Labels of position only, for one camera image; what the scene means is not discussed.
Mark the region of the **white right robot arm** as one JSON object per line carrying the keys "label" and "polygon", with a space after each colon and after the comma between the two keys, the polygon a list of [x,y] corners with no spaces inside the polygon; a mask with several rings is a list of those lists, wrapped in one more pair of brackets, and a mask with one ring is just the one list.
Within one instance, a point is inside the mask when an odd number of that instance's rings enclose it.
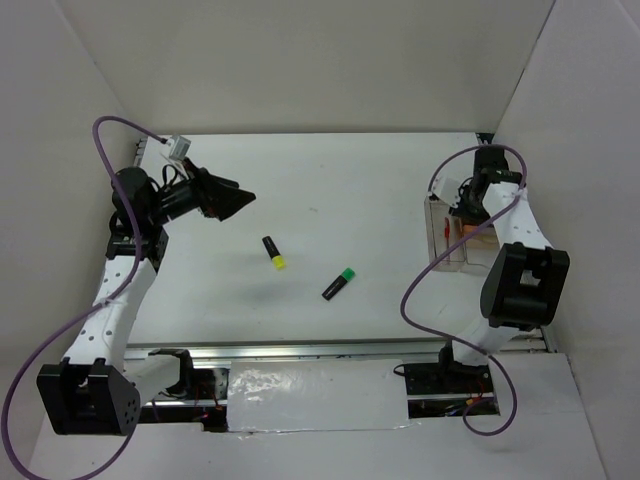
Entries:
{"label": "white right robot arm", "polygon": [[506,151],[479,146],[470,179],[458,183],[436,173],[429,184],[463,237],[490,231],[498,245],[480,292],[480,317],[439,353],[436,379],[448,392],[460,391],[510,340],[552,322],[570,266],[568,253],[553,248],[538,226],[526,172],[510,169]]}

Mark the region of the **red gel pen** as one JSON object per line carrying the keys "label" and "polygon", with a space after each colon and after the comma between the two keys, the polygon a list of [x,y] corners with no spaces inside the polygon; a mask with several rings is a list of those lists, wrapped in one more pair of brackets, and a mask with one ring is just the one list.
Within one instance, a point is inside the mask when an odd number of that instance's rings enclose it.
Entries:
{"label": "red gel pen", "polygon": [[[443,232],[444,240],[445,240],[445,251],[450,248],[450,236],[451,236],[451,224],[448,216],[444,218],[444,232]],[[450,264],[450,255],[447,255],[445,262]]]}

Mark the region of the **black yellow-capped highlighter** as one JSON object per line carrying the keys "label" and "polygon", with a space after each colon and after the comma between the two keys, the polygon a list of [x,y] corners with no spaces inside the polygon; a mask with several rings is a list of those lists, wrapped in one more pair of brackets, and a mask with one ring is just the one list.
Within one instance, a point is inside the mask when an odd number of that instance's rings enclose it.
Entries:
{"label": "black yellow-capped highlighter", "polygon": [[262,238],[262,243],[274,267],[278,271],[283,270],[286,267],[286,262],[273,239],[270,236],[265,236]]}

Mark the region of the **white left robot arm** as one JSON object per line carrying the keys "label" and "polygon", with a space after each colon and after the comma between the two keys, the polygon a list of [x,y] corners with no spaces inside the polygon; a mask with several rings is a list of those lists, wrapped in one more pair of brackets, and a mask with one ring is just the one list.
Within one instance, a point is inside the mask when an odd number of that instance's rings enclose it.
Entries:
{"label": "white left robot arm", "polygon": [[160,269],[165,225],[191,211],[224,221],[255,201],[233,180],[190,160],[186,173],[158,187],[140,167],[117,172],[110,232],[96,312],[90,314],[57,364],[40,369],[36,384],[59,435],[129,435],[143,406],[163,391],[176,399],[196,390],[198,374],[185,349],[156,349],[138,365],[124,356],[146,293]]}

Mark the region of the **black green-capped highlighter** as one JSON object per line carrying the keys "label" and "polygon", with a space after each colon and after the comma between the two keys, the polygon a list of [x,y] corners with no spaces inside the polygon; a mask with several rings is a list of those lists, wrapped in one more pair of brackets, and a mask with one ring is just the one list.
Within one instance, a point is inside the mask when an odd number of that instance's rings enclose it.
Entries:
{"label": "black green-capped highlighter", "polygon": [[355,277],[355,271],[349,267],[345,268],[331,284],[322,292],[324,300],[330,301],[342,288],[344,288]]}

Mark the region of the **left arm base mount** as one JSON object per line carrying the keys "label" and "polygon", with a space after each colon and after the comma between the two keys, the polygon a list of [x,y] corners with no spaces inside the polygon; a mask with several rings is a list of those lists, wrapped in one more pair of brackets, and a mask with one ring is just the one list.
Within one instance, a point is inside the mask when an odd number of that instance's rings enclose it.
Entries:
{"label": "left arm base mount", "polygon": [[196,365],[186,349],[156,349],[130,366],[141,424],[196,423],[208,432],[228,430],[228,368]]}

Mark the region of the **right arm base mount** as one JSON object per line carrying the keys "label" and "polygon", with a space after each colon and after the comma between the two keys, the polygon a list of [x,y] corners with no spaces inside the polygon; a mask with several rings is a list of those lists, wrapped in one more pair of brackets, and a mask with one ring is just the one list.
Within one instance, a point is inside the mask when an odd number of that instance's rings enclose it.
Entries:
{"label": "right arm base mount", "polygon": [[403,379],[410,419],[497,415],[494,385],[487,365],[465,366],[453,360],[447,343],[435,362],[402,363],[393,373]]}

